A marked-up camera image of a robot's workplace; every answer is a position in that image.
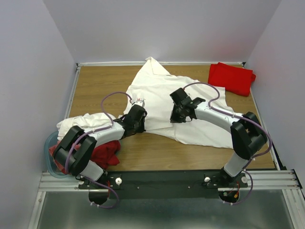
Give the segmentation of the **white printed t-shirt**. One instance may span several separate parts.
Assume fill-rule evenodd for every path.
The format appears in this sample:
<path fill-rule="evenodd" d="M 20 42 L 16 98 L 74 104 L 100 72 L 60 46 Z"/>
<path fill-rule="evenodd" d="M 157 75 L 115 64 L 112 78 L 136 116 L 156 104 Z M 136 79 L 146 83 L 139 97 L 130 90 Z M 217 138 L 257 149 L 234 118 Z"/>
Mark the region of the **white printed t-shirt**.
<path fill-rule="evenodd" d="M 126 92 L 132 101 L 127 104 L 124 113 L 129 112 L 132 104 L 143 106 L 147 112 L 147 133 L 165 136 L 186 145 L 233 147 L 229 131 L 189 117 L 194 114 L 191 102 L 196 98 L 206 102 L 215 98 L 212 106 L 231 112 L 223 87 L 213 89 L 190 77 L 172 75 L 157 60 L 149 57 Z"/>

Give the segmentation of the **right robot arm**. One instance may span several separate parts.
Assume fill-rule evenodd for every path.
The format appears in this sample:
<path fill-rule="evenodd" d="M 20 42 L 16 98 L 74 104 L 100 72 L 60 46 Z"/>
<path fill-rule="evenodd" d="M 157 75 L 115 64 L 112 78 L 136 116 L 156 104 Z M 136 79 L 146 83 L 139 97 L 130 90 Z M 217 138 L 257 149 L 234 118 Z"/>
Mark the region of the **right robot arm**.
<path fill-rule="evenodd" d="M 170 121 L 185 123 L 189 117 L 191 120 L 207 121 L 231 134 L 234 154 L 216 178 L 211 179 L 220 185 L 230 187 L 254 154 L 267 143 L 267 135 L 254 113 L 233 113 L 213 107 L 212 102 L 219 96 L 220 93 L 217 93 L 217 97 L 210 101 L 199 97 L 192 99 L 184 88 L 178 88 L 170 94 L 174 103 Z"/>

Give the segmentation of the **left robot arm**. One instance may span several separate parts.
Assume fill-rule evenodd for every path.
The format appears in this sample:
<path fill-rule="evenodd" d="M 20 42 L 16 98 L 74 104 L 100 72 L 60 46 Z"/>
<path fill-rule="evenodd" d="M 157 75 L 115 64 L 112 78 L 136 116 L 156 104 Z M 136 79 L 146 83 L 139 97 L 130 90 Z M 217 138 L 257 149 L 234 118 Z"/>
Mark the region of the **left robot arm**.
<path fill-rule="evenodd" d="M 79 126 L 69 129 L 53 151 L 53 159 L 61 164 L 68 174 L 89 178 L 94 188 L 105 185 L 105 170 L 91 161 L 94 149 L 110 141 L 117 141 L 145 131 L 147 112 L 144 107 L 132 105 L 123 117 L 115 119 L 111 126 L 102 126 L 85 132 Z"/>

